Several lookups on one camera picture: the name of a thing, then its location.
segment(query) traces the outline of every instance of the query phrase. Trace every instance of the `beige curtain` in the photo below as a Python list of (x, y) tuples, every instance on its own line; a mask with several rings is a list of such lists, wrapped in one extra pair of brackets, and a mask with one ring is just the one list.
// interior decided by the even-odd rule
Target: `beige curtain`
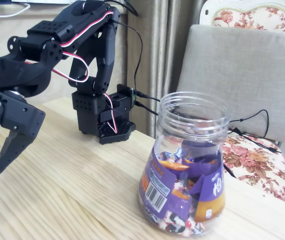
[[(201, 6), (206, 0), (131, 0), (139, 17), (128, 13), (128, 25), (135, 28), (143, 41), (143, 53), (137, 72), (137, 89), (152, 97), (175, 92), (192, 23), (197, 23)], [(127, 32), (127, 85), (134, 87), (134, 72), (141, 43), (138, 35)], [(154, 111), (158, 102), (143, 98), (138, 101)], [(135, 106), (130, 119), (137, 130), (155, 137), (156, 116)]]

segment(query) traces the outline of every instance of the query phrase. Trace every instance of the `device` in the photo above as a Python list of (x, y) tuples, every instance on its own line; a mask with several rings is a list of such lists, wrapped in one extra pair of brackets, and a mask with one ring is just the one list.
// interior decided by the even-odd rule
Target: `device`
[[(0, 174), (35, 140), (45, 112), (28, 104), (26, 98), (48, 87), (52, 71), (76, 88), (72, 104), (82, 133), (98, 136), (106, 144), (127, 140), (136, 129), (129, 121), (133, 90), (128, 92), (120, 85), (116, 93), (106, 94), (119, 18), (117, 8), (104, 1), (76, 1), (54, 20), (29, 29), (27, 37), (8, 40), (9, 54), (0, 57), (0, 125), (10, 133), (0, 151)], [(74, 59), (68, 76), (55, 66), (69, 57)], [(88, 70), (94, 58), (95, 77)]]

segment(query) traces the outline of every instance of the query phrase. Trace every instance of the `clear plastic jar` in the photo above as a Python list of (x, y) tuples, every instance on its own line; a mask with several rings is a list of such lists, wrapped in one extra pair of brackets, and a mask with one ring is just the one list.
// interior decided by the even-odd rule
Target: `clear plastic jar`
[(156, 227), (185, 237), (210, 230), (225, 206), (222, 145), (230, 112), (218, 98), (175, 92), (160, 101), (157, 138), (139, 182)]

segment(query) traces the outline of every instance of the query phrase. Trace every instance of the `chair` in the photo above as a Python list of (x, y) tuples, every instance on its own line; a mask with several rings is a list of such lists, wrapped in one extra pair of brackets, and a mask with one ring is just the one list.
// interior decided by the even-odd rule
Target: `chair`
[(199, 24), (285, 32), (285, 0), (208, 0)]
[[(285, 32), (193, 25), (177, 91), (217, 96), (227, 102), (232, 119), (267, 109), (268, 139), (285, 142)], [(262, 136), (266, 116), (232, 125)], [(253, 138), (265, 146), (273, 142)], [(235, 176), (285, 201), (285, 158), (236, 134), (223, 147), (224, 162)]]

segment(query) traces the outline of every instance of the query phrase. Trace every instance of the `floral fabric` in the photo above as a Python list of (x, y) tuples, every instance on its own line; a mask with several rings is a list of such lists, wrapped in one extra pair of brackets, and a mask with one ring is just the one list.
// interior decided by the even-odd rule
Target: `floral fabric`
[(285, 10), (262, 6), (248, 12), (239, 12), (236, 9), (225, 8), (215, 14), (212, 25), (285, 32)]
[[(250, 138), (279, 149), (266, 139)], [(285, 158), (281, 153), (259, 147), (235, 133), (228, 135), (222, 152), (224, 163), (236, 178), (285, 202)]]

